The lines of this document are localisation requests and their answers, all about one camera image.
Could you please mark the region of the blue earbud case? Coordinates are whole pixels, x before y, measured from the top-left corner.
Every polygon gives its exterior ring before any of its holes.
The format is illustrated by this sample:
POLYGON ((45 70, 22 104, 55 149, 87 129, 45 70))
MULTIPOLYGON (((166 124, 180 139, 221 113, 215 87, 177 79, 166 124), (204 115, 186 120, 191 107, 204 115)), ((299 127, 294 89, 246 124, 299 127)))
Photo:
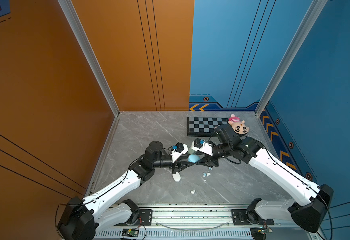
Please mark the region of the blue earbud case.
POLYGON ((188 161, 190 163, 197 163, 201 158, 198 155, 189 155, 188 156, 188 161))

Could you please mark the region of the mint green earbud case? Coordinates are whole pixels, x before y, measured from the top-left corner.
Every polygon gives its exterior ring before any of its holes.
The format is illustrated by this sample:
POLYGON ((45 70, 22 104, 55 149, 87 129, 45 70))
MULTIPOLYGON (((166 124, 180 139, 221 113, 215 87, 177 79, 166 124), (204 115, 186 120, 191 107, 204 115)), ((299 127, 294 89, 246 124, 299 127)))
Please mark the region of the mint green earbud case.
POLYGON ((190 149, 188 150, 188 153, 189 153, 190 155, 195 154, 195 152, 196 152, 196 150, 193 149, 193 148, 190 148, 190 149))

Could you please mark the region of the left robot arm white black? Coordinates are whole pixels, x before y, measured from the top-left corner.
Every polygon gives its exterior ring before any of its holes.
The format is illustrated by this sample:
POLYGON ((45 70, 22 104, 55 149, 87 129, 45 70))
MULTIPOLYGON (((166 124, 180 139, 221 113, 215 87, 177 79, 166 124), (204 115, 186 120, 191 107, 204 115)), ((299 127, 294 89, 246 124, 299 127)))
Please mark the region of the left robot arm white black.
POLYGON ((134 160, 127 171, 100 191, 83 199, 72 198, 55 227, 63 240, 92 240, 95 235, 118 224, 136 225, 139 207, 132 200, 118 200, 147 182, 157 168, 169 167, 177 178, 179 172, 194 165, 188 160, 188 147, 178 143, 168 154, 163 144, 153 141, 145 153, 134 160))

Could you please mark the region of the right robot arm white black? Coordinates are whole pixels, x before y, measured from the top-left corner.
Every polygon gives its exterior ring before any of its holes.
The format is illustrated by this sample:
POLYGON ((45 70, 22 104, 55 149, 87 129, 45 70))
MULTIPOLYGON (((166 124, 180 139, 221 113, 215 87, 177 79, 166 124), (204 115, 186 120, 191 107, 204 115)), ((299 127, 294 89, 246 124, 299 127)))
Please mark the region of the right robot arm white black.
POLYGON ((274 157, 258 140, 241 136, 229 124, 215 128, 220 144, 213 145, 195 139, 191 145, 194 151, 204 153, 198 165, 217 167, 219 160, 234 157, 248 164, 278 184, 290 196, 286 201, 255 199, 247 207, 247 220, 253 225, 269 219, 295 222, 302 229, 315 233, 329 212, 334 191, 326 184, 321 186, 301 176, 274 157))

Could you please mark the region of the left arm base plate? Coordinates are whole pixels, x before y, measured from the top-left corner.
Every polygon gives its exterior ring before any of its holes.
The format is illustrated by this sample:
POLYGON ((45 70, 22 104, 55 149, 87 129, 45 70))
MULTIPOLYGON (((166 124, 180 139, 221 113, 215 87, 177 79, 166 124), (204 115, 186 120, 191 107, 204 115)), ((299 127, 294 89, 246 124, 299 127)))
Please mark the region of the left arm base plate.
POLYGON ((138 226, 142 223, 145 226, 151 226, 153 210, 151 209, 140 209, 138 214, 133 214, 132 219, 130 218, 126 223, 120 223, 116 226, 138 226))

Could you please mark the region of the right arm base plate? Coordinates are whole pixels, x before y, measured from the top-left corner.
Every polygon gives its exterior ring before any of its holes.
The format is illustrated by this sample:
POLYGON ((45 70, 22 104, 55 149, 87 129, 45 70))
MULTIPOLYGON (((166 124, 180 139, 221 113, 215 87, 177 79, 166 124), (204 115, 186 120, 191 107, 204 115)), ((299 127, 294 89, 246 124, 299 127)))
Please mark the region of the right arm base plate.
POLYGON ((233 209, 231 214, 235 226, 273 226, 275 224, 273 219, 261 219, 255 213, 249 213, 245 209, 233 209))

